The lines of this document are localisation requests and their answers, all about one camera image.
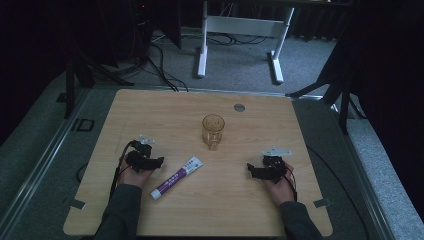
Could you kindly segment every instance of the purple and white tube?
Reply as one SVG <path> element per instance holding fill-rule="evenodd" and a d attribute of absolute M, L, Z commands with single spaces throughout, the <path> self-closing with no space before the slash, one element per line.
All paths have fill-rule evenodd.
<path fill-rule="evenodd" d="M 194 172 L 196 169 L 201 167 L 203 163 L 196 157 L 193 156 L 188 160 L 186 164 L 180 170 L 178 170 L 174 175 L 168 178 L 164 183 L 159 185 L 155 190 L 153 190 L 150 195 L 153 199 L 160 198 L 165 192 L 167 192 L 171 187 L 173 187 L 178 181 L 183 179 L 185 176 Z"/>

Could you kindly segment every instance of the white tube cap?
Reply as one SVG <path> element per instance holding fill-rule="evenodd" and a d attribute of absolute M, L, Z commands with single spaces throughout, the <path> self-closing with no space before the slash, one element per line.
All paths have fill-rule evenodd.
<path fill-rule="evenodd" d="M 157 200 L 162 196 L 162 194 L 159 192 L 159 190 L 155 189 L 153 190 L 150 195 L 152 195 L 153 199 Z"/>

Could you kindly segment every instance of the dark sleeve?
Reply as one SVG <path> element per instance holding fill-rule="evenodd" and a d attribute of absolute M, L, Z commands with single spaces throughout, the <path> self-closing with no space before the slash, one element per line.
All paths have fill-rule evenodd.
<path fill-rule="evenodd" d="M 279 208 L 288 240 L 323 239 L 309 218 L 305 205 L 298 202 L 285 202 Z"/>
<path fill-rule="evenodd" d="M 118 185 L 94 239 L 136 239 L 141 192 L 141 188 L 133 185 Z"/>

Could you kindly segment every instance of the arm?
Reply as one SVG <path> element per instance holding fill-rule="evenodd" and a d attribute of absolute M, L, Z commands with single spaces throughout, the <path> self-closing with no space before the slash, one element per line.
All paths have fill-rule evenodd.
<path fill-rule="evenodd" d="M 293 167 L 287 163 L 286 166 L 290 170 L 287 171 L 286 178 L 293 184 L 291 179 Z M 263 180 L 263 183 L 280 210 L 287 239 L 322 239 L 321 233 L 309 218 L 305 205 L 295 202 L 294 192 L 286 178 L 282 178 L 276 184 L 270 180 Z"/>
<path fill-rule="evenodd" d="M 125 158 L 121 163 L 118 185 L 96 232 L 96 240 L 136 238 L 142 188 L 153 171 L 136 173 L 129 168 Z"/>

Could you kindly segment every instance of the person's left hand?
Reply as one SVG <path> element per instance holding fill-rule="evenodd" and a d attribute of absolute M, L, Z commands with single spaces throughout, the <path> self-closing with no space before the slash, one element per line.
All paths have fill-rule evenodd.
<path fill-rule="evenodd" d="M 121 163 L 121 174 L 118 178 L 118 185 L 119 184 L 129 184 L 134 185 L 136 187 L 139 187 L 143 189 L 144 184 L 147 182 L 147 179 L 153 174 L 155 170 L 150 171 L 143 171 L 140 170 L 140 173 L 136 173 L 132 168 L 127 164 L 128 155 L 125 155 L 124 159 L 122 159 Z"/>

